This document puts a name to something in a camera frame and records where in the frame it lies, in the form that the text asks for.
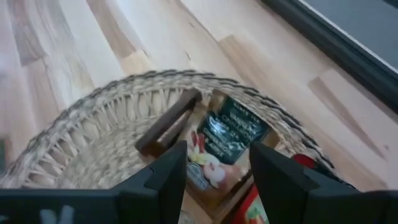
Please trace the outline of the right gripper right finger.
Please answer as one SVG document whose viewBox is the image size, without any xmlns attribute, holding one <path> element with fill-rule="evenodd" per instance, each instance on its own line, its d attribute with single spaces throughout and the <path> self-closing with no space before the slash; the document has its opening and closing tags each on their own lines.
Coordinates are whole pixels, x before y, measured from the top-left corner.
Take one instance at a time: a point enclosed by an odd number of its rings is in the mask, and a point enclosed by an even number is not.
<svg viewBox="0 0 398 224">
<path fill-rule="evenodd" d="M 361 192 L 252 142 L 254 182 L 271 223 L 397 223 L 397 191 Z"/>
</svg>

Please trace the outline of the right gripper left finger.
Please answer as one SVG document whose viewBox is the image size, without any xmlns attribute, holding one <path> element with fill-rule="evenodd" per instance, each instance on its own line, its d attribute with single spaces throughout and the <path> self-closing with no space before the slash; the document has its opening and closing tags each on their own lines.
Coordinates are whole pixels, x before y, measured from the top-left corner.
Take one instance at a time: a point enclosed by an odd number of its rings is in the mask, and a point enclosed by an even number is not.
<svg viewBox="0 0 398 224">
<path fill-rule="evenodd" d="M 110 189 L 2 189 L 1 223 L 177 223 L 187 142 Z"/>
</svg>

